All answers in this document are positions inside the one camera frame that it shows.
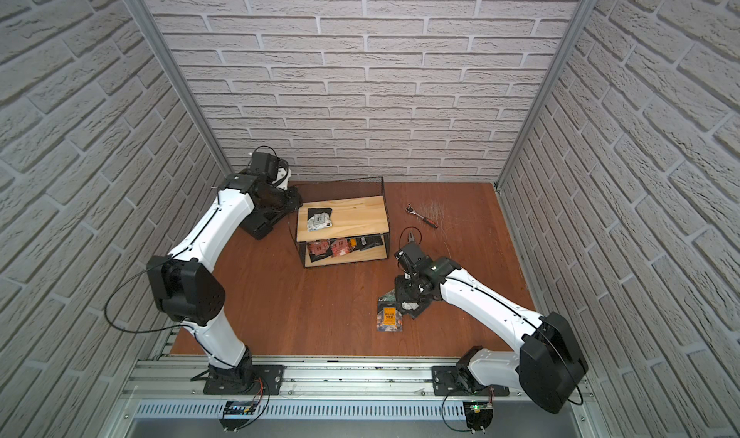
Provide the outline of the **green tea bag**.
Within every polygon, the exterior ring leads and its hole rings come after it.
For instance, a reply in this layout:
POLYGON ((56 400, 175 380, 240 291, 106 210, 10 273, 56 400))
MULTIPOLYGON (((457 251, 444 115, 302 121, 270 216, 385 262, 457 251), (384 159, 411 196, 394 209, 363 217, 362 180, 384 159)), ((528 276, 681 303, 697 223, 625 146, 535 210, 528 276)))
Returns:
POLYGON ((395 291, 389 291, 388 293, 385 293, 378 299, 378 306, 385 308, 385 307, 394 307, 396 305, 396 295, 395 291))

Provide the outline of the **orange label tea bag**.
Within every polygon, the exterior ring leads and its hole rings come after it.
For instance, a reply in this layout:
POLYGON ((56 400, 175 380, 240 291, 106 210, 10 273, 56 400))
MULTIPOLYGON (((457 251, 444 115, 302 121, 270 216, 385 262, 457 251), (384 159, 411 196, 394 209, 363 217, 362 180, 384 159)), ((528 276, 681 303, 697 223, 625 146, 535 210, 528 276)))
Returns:
POLYGON ((393 306, 381 306, 377 312, 376 327, 380 332, 402 332, 403 316, 393 306))

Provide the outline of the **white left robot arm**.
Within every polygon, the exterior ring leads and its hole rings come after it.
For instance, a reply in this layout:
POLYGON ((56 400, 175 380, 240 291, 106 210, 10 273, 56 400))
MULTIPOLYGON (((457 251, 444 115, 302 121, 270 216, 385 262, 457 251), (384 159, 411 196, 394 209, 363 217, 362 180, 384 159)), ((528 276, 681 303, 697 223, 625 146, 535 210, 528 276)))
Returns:
POLYGON ((290 176, 290 169, 279 168, 270 184, 259 175, 230 175, 185 239, 167 256, 148 262, 156 308, 193 336, 216 374, 236 376, 251 361, 225 315, 225 288, 213 275, 215 264, 238 227, 245 225, 262 239, 283 216, 300 208, 297 189, 288 185, 290 176))

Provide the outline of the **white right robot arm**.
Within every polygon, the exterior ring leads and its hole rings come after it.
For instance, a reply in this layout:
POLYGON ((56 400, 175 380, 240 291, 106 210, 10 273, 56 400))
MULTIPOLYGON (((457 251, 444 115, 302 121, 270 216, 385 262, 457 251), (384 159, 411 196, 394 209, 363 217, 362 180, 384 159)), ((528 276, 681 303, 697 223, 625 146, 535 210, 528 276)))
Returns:
POLYGON ((403 273, 394 281, 395 306, 420 316, 435 301, 455 306, 481 322, 512 349, 505 361, 485 347, 472 347, 456 363, 447 391, 474 394, 487 387, 514 388, 556 414, 579 391, 589 367, 570 323, 499 295, 453 260, 412 249, 395 254, 403 273))

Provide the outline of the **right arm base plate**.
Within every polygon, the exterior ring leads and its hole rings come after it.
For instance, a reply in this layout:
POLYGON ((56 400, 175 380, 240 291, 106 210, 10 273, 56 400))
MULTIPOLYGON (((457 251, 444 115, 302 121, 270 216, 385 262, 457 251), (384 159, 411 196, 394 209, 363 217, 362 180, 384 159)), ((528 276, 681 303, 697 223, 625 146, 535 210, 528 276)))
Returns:
POLYGON ((432 385, 436 397, 473 396, 506 398, 510 389, 501 385, 483 386, 471 374, 465 374, 455 366, 433 366, 431 368, 432 385))

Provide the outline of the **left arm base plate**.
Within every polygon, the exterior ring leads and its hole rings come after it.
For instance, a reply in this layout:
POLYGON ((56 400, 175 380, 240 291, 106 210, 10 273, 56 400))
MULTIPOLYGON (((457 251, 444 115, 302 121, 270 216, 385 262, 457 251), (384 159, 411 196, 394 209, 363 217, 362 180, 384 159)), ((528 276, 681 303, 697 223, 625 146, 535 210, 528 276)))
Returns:
POLYGON ((219 369, 208 367, 204 395, 279 395, 285 366, 250 365, 246 368, 219 369))

